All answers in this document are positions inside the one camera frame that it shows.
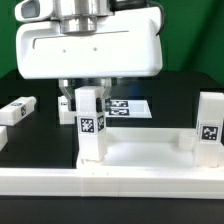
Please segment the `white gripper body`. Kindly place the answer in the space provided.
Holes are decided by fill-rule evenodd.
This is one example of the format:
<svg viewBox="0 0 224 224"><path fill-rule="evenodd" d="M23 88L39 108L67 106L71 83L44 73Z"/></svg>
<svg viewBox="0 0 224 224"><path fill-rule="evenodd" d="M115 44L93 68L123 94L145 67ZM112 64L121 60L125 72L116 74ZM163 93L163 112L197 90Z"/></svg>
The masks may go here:
<svg viewBox="0 0 224 224"><path fill-rule="evenodd" d="M161 26L158 8L118 11L92 34L63 35L56 21L24 24L18 70L26 79L154 76L162 68Z"/></svg>

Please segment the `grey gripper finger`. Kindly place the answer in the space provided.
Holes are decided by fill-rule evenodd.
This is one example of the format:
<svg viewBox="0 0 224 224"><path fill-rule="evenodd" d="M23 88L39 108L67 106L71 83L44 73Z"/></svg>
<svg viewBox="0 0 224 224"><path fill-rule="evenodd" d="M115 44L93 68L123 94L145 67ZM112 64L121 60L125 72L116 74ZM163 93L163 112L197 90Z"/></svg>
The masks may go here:
<svg viewBox="0 0 224 224"><path fill-rule="evenodd" d="M112 87L116 85L115 78L101 78L99 84L103 87L102 94L96 99L96 109L98 112L105 112L109 108Z"/></svg>
<svg viewBox="0 0 224 224"><path fill-rule="evenodd" d="M68 101L68 110L75 111L75 80L74 79L59 79L59 88Z"/></svg>

